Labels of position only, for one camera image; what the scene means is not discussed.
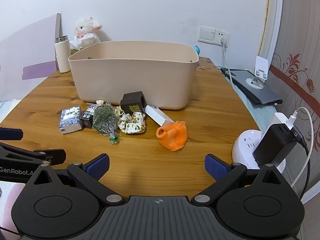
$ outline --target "small toy figure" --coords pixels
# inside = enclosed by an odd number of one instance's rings
[[[70,41],[71,50],[84,49],[92,44],[99,43],[100,39],[96,32],[102,27],[101,24],[94,21],[92,17],[81,18],[76,22],[75,37]]]
[[[96,103],[97,103],[98,106],[103,106],[104,101],[103,100],[97,100]]]

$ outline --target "white door frame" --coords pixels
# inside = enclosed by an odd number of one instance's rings
[[[275,52],[280,28],[283,0],[269,0],[266,26],[263,34],[259,56],[266,58],[269,67]]]

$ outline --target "dark brown block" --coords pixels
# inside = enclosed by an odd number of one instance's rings
[[[120,101],[121,109],[126,114],[133,114],[134,112],[145,113],[147,106],[142,91],[124,94]]]

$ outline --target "small black box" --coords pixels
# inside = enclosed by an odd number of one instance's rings
[[[285,124],[273,124],[254,150],[253,157],[260,168],[267,163],[271,163],[277,167],[291,152],[297,142]]]
[[[93,113],[97,108],[97,105],[91,105],[86,111],[82,113],[82,115],[80,116],[80,120],[82,121],[83,127],[92,128]]]
[[[120,101],[121,109],[126,114],[133,114],[134,112],[145,113],[147,106],[142,91],[124,94]]]

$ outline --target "black cable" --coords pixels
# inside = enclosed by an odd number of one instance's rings
[[[304,146],[303,148],[305,149],[306,154],[307,154],[307,156],[308,156],[308,154],[309,154],[308,147],[307,147],[307,146]],[[300,200],[302,199],[303,195],[305,194],[305,192],[306,192],[306,190],[307,190],[308,183],[309,183],[309,178],[310,178],[310,159],[309,159],[309,161],[308,161],[308,166],[307,166],[307,178],[306,178],[306,182],[305,182],[305,184],[304,184],[303,190],[302,190],[301,195],[300,195],[300,197],[299,197]]]
[[[299,129],[296,126],[293,126],[291,128],[291,133],[297,139],[298,143],[301,144],[302,147],[305,149],[307,157],[308,157],[309,149],[307,147],[307,143],[306,143],[302,133],[299,131]],[[302,190],[301,195],[299,197],[300,200],[302,199],[303,195],[305,194],[305,192],[307,190],[309,179],[310,179],[310,159],[308,160],[308,163],[307,163],[307,177],[306,177],[306,182],[304,184],[303,190]]]
[[[11,231],[11,230],[9,230],[9,229],[3,228],[3,227],[0,227],[0,229],[19,236],[18,233],[13,232],[13,231]]]

